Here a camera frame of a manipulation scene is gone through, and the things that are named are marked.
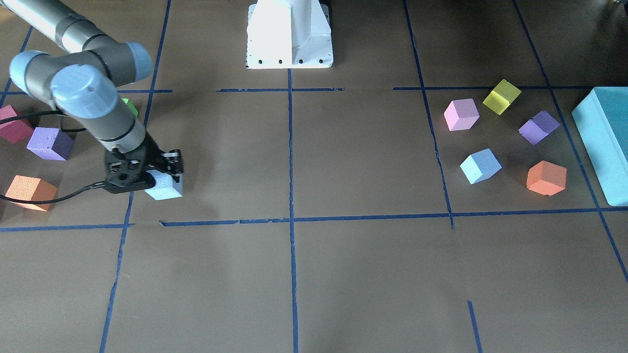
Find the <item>foam cube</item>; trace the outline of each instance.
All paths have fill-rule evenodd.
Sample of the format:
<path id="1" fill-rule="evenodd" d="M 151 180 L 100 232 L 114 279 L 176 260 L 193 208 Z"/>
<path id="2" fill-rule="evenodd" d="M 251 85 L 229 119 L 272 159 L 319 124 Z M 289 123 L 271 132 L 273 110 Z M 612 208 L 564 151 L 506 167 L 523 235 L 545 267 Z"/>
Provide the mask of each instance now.
<path id="1" fill-rule="evenodd" d="M 128 98 L 122 98 L 122 101 L 126 104 L 127 107 L 129 107 L 133 115 L 135 115 L 135 117 L 138 117 L 138 114 L 139 114 L 138 110 L 135 108 L 133 103 L 131 103 L 131 101 Z"/>
<path id="2" fill-rule="evenodd" d="M 18 116 L 19 113 L 12 106 L 4 106 L 0 108 L 0 120 Z M 7 139 L 10 143 L 16 144 L 33 134 L 31 124 L 23 119 L 4 123 L 0 125 L 0 136 Z"/>
<path id="3" fill-rule="evenodd" d="M 490 148 L 470 155 L 460 167 L 471 184 L 492 177 L 502 168 Z"/>
<path id="4" fill-rule="evenodd" d="M 552 196 L 565 189 L 567 168 L 542 161 L 528 171 L 528 189 L 541 195 Z"/>
<path id="5" fill-rule="evenodd" d="M 611 206 L 628 206 L 628 87 L 596 87 L 573 110 L 595 174 Z"/>
<path id="6" fill-rule="evenodd" d="M 541 111 L 532 119 L 528 120 L 521 128 L 519 133 L 526 138 L 533 146 L 541 142 L 552 131 L 556 130 L 560 124 L 548 112 Z"/>
<path id="7" fill-rule="evenodd" d="M 148 173 L 155 179 L 155 186 L 144 191 L 155 200 L 166 200 L 183 196 L 183 175 L 179 176 L 179 182 L 175 183 L 169 174 L 156 170 L 149 170 Z"/>
<path id="8" fill-rule="evenodd" d="M 484 105 L 489 107 L 497 115 L 502 115 L 514 100 L 519 97 L 521 91 L 506 80 L 501 80 L 499 84 L 484 99 Z"/>
<path id="9" fill-rule="evenodd" d="M 35 128 L 26 148 L 44 160 L 67 161 L 73 144 L 74 140 L 60 129 Z"/>
<path id="10" fill-rule="evenodd" d="M 7 197 L 16 198 L 25 201 L 44 201 L 52 200 L 57 194 L 57 188 L 50 185 L 46 181 L 39 178 L 31 178 L 30 176 L 16 175 L 6 192 Z M 51 204 L 46 205 L 29 205 L 13 202 L 25 209 L 48 211 Z"/>
<path id="11" fill-rule="evenodd" d="M 472 98 L 452 100 L 445 110 L 449 131 L 470 129 L 479 118 L 480 113 Z"/>

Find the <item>teal box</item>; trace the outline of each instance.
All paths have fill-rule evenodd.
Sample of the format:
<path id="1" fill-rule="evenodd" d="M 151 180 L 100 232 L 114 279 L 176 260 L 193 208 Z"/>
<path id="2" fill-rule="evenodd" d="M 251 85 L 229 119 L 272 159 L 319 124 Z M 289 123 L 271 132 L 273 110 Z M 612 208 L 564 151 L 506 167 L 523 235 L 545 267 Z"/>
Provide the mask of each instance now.
<path id="1" fill-rule="evenodd" d="M 628 87 L 596 87 L 571 114 L 606 201 L 628 206 Z"/>

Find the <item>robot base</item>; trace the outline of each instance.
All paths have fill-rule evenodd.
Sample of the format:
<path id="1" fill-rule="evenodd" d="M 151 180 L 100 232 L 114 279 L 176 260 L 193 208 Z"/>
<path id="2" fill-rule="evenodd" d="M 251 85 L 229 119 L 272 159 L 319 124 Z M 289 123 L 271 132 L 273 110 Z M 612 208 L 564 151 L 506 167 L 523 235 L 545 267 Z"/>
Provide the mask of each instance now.
<path id="1" fill-rule="evenodd" d="M 273 0 L 249 7 L 246 67 L 329 68 L 333 64 L 329 8 L 311 2 L 306 20 L 302 11 Z M 305 39 L 299 43 L 299 36 Z"/>

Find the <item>blue tape line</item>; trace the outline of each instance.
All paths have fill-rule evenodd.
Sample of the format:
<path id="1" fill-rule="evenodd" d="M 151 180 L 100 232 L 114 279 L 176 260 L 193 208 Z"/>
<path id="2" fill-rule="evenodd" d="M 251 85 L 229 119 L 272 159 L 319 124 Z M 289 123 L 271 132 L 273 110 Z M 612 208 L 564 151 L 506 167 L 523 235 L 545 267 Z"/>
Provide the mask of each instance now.
<path id="1" fill-rule="evenodd" d="M 288 92 L 292 90 L 292 92 L 333 92 L 333 91 L 344 91 L 345 89 L 342 87 L 335 88 L 302 88 L 302 89 L 219 89 L 216 93 L 245 93 L 245 92 Z"/>
<path id="2" fill-rule="evenodd" d="M 33 26 L 30 26 L 28 28 L 28 32 L 26 32 L 26 38 L 24 39 L 24 42 L 22 43 L 22 47 L 19 49 L 19 52 L 22 53 L 26 50 L 26 46 L 28 44 L 28 41 L 31 39 L 31 34 L 33 34 Z M 6 99 L 6 96 L 9 94 L 9 88 L 11 87 L 11 79 L 9 79 L 6 82 L 6 86 L 4 87 L 4 91 L 2 93 L 2 97 L 0 97 L 0 107 L 2 107 L 4 105 L 4 100 Z"/>
<path id="3" fill-rule="evenodd" d="M 107 306 L 107 316 L 105 317 L 105 327 L 102 329 L 102 338 L 100 339 L 100 353 L 105 352 L 105 347 L 107 345 L 107 336 L 109 335 L 109 325 L 111 324 L 111 314 L 114 309 L 114 302 L 116 300 L 116 291 L 117 284 L 120 278 L 120 268 L 122 267 L 122 255 L 124 243 L 126 242 L 126 233 L 130 228 L 131 224 L 129 220 L 131 219 L 131 208 L 133 207 L 133 197 L 135 192 L 131 192 L 129 194 L 129 205 L 126 208 L 126 213 L 124 215 L 124 224 L 122 227 L 122 235 L 120 236 L 120 247 L 118 248 L 118 257 L 116 264 L 116 280 L 114 281 L 114 285 L 111 287 L 111 293 L 109 294 L 109 304 Z"/>
<path id="4" fill-rule="evenodd" d="M 610 245 L 612 246 L 613 251 L 615 252 L 615 257 L 617 258 L 617 262 L 619 263 L 619 267 L 621 268 L 621 270 L 622 270 L 622 272 L 624 274 L 624 279 L 626 280 L 626 283 L 628 283 L 628 271 L 626 270 L 626 266 L 624 264 L 624 260 L 622 259 L 622 256 L 619 254 L 619 250 L 617 250 L 617 246 L 615 245 L 615 239 L 613 238 L 613 235 L 610 232 L 609 225 L 606 223 L 606 218 L 604 217 L 604 213 L 602 212 L 602 209 L 600 208 L 600 204 L 597 201 L 597 197 L 595 196 L 595 192 L 593 191 L 593 187 L 591 186 L 591 182 L 590 182 L 590 180 L 588 178 L 587 171 L 585 170 L 585 167 L 584 167 L 584 165 L 582 163 L 582 159 L 580 159 L 580 154 L 578 154 L 578 150 L 576 149 L 576 145 L 573 142 L 573 138 L 571 137 L 571 133 L 569 132 L 569 129 L 567 128 L 565 117 L 563 116 L 563 112 L 560 109 L 560 106 L 558 105 L 558 100 L 556 99 L 556 95 L 554 94 L 554 90 L 551 88 L 550 78 L 548 77 L 548 74 L 545 71 L 545 68 L 543 67 L 543 63 L 541 62 L 541 57 L 539 56 L 539 53 L 536 50 L 536 46 L 534 45 L 534 42 L 532 41 L 532 36 L 530 35 L 530 32 L 528 31 L 528 27 L 526 26 L 526 22 L 523 20 L 523 15 L 521 14 L 521 10 L 519 9 L 519 6 L 517 5 L 517 1 L 516 0 L 512 0 L 512 5 L 514 6 L 515 10 L 517 11 L 517 15 L 519 16 L 519 20 L 521 21 L 521 25 L 523 26 L 523 30 L 526 32 L 526 36 L 528 38 L 528 42 L 530 43 L 530 47 L 532 48 L 532 51 L 534 52 L 534 56 L 536 57 L 536 61 L 539 63 L 539 68 L 541 69 L 541 73 L 543 74 L 543 78 L 545 79 L 545 84 L 549 88 L 549 92 L 551 94 L 552 100 L 554 101 L 554 105 L 556 106 L 556 110 L 558 111 L 558 115 L 560 116 L 560 121 L 561 121 L 561 123 L 563 125 L 563 129 L 565 130 L 565 133 L 567 134 L 567 139 L 569 140 L 569 144 L 571 145 L 571 149 L 573 150 L 573 153 L 576 156 L 576 160 L 578 161 L 578 166 L 580 167 L 580 171 L 582 172 L 582 175 L 584 176 L 585 181 L 587 182 L 587 187 L 589 189 L 589 192 L 591 193 L 591 197 L 593 198 L 593 202 L 594 202 L 595 207 L 596 207 L 596 209 L 598 211 L 598 214 L 600 216 L 600 220 L 602 221 L 602 225 L 604 226 L 604 230 L 606 231 L 606 236 L 609 238 Z"/>
<path id="5" fill-rule="evenodd" d="M 299 217 L 295 222 L 328 222 L 332 220 L 381 220 L 381 219 L 420 219 L 420 218 L 444 218 L 449 214 L 399 214 L 399 215 L 348 215 L 332 217 Z"/>
<path id="6" fill-rule="evenodd" d="M 434 86 L 424 87 L 425 90 L 483 90 L 493 89 L 491 86 Z M 517 86 L 518 89 L 593 89 L 593 86 Z M 421 90 L 421 87 L 393 87 L 392 90 Z"/>
<path id="7" fill-rule="evenodd" d="M 242 93 L 242 92 L 287 92 L 288 89 L 219 89 L 216 93 Z"/>
<path id="8" fill-rule="evenodd" d="M 292 338 L 293 352 L 299 352 L 299 320 L 296 306 L 296 249 L 295 249 L 295 181 L 293 147 L 293 110 L 292 110 L 292 70 L 288 69 L 288 148 L 290 149 L 290 254 L 292 273 Z"/>
<path id="9" fill-rule="evenodd" d="M 480 332 L 477 329 L 477 321 L 475 320 L 475 310 L 473 310 L 473 303 L 467 300 L 469 306 L 469 315 L 471 315 L 471 324 L 473 325 L 473 333 L 475 335 L 475 345 L 477 345 L 477 353 L 482 353 L 482 341 L 480 340 Z"/>
<path id="10" fill-rule="evenodd" d="M 604 212 L 625 212 L 628 207 L 614 207 L 602 209 Z M 511 211 L 486 211 L 486 212 L 454 212 L 454 217 L 485 217 L 500 215 L 534 215 L 534 214 L 581 214 L 594 213 L 598 209 L 555 209 L 555 210 L 511 210 Z M 422 219 L 422 218 L 445 218 L 447 213 L 435 214 L 394 214 L 394 215 L 345 215 L 328 217 L 295 217 L 294 222 L 330 222 L 343 220 L 384 220 L 384 219 Z M 267 219 L 234 219 L 234 220 L 201 220 L 192 222 L 163 222 L 164 227 L 188 227 L 196 225 L 234 225 L 234 224 L 267 224 L 267 223 L 287 223 L 290 218 L 267 218 Z"/>
<path id="11" fill-rule="evenodd" d="M 531 214 L 581 214 L 597 212 L 597 209 L 556 209 L 523 211 L 456 212 L 454 217 L 481 217 L 488 215 L 531 215 Z"/>
<path id="12" fill-rule="evenodd" d="M 229 219 L 229 220 L 200 220 L 191 222 L 164 222 L 159 223 L 164 227 L 193 227 L 198 225 L 232 225 L 232 224 L 265 224 L 265 223 L 287 223 L 289 218 L 267 218 L 267 219 Z"/>
<path id="13" fill-rule="evenodd" d="M 438 142 L 436 141 L 436 133 L 434 132 L 434 125 L 431 119 L 430 105 L 428 103 L 428 96 L 425 91 L 425 83 L 423 82 L 423 74 L 421 72 L 421 64 L 419 62 L 419 54 L 416 49 L 416 40 L 414 39 L 414 31 L 412 30 L 412 23 L 410 22 L 410 13 L 408 11 L 408 2 L 403 0 L 403 8 L 406 12 L 406 21 L 408 22 L 408 32 L 410 33 L 410 40 L 412 41 L 412 50 L 414 51 L 414 59 L 416 60 L 416 71 L 419 73 L 419 83 L 421 84 L 421 92 L 423 93 L 423 102 L 425 103 L 425 112 L 428 116 L 428 124 L 430 125 L 430 132 L 434 139 L 434 152 L 436 153 L 436 161 L 438 162 L 438 168 L 440 169 L 440 177 L 443 181 L 443 192 L 445 193 L 445 203 L 447 204 L 447 212 L 449 213 L 449 221 L 453 229 L 453 214 L 452 204 L 449 201 L 449 193 L 447 192 L 447 182 L 445 181 L 445 172 L 443 171 L 443 163 L 440 160 L 440 153 L 438 152 Z"/>
<path id="14" fill-rule="evenodd" d="M 0 233 L 5 232 L 33 232 L 33 231 L 76 231 L 86 229 L 120 229 L 124 224 L 83 224 L 83 225 L 47 225 L 35 227 L 7 227 L 0 228 Z"/>
<path id="15" fill-rule="evenodd" d="M 606 207 L 601 210 L 603 212 L 621 212 L 621 211 L 628 211 L 628 207 Z"/>
<path id="16" fill-rule="evenodd" d="M 166 15 L 163 18 L 163 26 L 161 27 L 161 38 L 159 40 L 159 48 L 157 49 L 157 56 L 155 57 L 155 68 L 153 70 L 153 80 L 151 81 L 151 89 L 148 94 L 148 102 L 146 103 L 146 112 L 144 113 L 144 127 L 148 124 L 148 117 L 153 106 L 153 94 L 155 92 L 155 85 L 157 83 L 157 73 L 159 72 L 159 64 L 161 61 L 161 51 L 163 50 L 163 43 L 166 40 L 166 29 L 168 28 L 168 19 L 170 18 L 170 5 L 172 0 L 168 0 L 166 5 Z"/>
<path id="17" fill-rule="evenodd" d="M 293 92 L 333 92 L 333 91 L 344 91 L 345 89 L 342 87 L 339 88 L 335 88 L 335 87 L 331 87 L 331 88 L 312 88 L 312 89 L 296 89 L 293 88 L 292 91 Z"/>

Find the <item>brown floor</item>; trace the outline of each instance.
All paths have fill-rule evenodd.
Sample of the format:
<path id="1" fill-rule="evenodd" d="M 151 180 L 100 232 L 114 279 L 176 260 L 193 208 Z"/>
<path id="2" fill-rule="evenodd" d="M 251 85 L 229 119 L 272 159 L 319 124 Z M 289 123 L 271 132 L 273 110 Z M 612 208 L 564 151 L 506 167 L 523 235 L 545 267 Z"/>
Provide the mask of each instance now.
<path id="1" fill-rule="evenodd" d="M 1 202 L 0 352 L 625 352 L 628 208 L 571 116 L 628 85 L 622 6 L 333 1 L 333 68 L 286 72 L 244 68 L 251 0 L 147 3 L 67 1 L 158 63 L 121 95 L 183 151 L 185 196 Z M 5 9 L 0 31 L 1 85 L 20 50 L 62 54 Z M 522 94 L 497 116 L 481 102 L 501 79 Z M 481 118 L 450 132 L 464 98 Z M 540 110 L 563 126 L 531 146 L 517 129 Z M 0 191 L 101 180 L 102 146 L 75 138 L 68 161 L 2 139 Z M 470 185 L 460 163 L 485 148 L 503 169 Z M 541 160 L 566 190 L 526 189 Z"/>

